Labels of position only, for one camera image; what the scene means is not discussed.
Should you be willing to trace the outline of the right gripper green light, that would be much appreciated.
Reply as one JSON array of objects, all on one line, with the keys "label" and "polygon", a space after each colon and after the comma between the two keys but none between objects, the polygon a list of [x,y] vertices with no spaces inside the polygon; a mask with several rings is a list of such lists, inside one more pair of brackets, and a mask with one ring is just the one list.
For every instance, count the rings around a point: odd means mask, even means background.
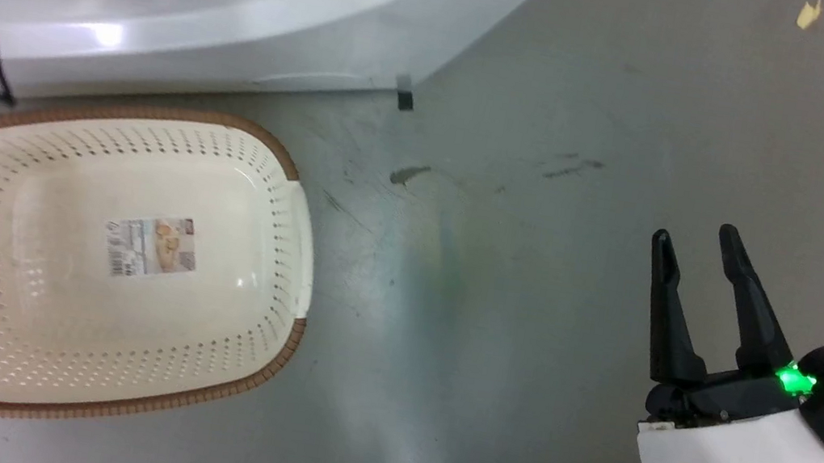
[{"label": "right gripper green light", "polygon": [[651,235],[649,412],[637,430],[641,463],[824,463],[824,444],[805,423],[802,401],[815,377],[798,370],[745,243],[719,229],[732,284],[737,366],[710,377],[694,351],[679,295],[681,271],[666,229]]}]

